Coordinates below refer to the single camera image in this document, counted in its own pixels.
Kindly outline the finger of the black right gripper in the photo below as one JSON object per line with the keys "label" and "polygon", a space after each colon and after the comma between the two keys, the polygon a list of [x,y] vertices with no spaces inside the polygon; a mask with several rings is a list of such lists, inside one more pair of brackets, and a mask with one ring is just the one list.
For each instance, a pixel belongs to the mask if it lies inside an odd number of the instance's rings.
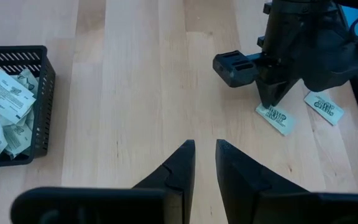
{"label": "finger of the black right gripper", "polygon": [[271,106],[277,106],[282,98],[297,83],[298,79],[292,79],[280,83],[275,83],[269,89],[269,103]]}
{"label": "finger of the black right gripper", "polygon": [[272,59],[264,53],[244,55],[238,50],[217,54],[213,58],[213,70],[227,86],[237,88],[256,82],[264,107],[272,105],[272,97],[262,80],[262,69],[271,64]]}

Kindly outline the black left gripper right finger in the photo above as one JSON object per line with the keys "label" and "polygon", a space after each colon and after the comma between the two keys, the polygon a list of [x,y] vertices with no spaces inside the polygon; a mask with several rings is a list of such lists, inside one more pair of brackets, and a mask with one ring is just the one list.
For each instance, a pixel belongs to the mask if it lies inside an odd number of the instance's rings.
{"label": "black left gripper right finger", "polygon": [[358,194],[310,192],[223,139],[215,156],[229,224],[358,224]]}

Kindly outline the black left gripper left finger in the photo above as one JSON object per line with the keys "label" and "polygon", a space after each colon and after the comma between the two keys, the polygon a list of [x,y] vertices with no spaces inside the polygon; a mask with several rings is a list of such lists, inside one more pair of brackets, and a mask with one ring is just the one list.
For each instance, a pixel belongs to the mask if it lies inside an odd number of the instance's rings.
{"label": "black left gripper left finger", "polygon": [[12,203],[12,224],[189,224],[195,142],[128,189],[38,187]]}

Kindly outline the black slotted plastic basket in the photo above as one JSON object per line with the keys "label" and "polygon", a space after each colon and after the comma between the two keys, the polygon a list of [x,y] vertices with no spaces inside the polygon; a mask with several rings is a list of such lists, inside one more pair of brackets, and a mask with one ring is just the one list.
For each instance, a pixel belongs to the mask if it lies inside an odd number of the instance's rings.
{"label": "black slotted plastic basket", "polygon": [[39,79],[30,151],[28,155],[22,153],[14,159],[2,153],[0,167],[26,165],[48,153],[56,73],[47,57],[47,48],[43,45],[0,46],[0,69],[15,75],[25,68]]}

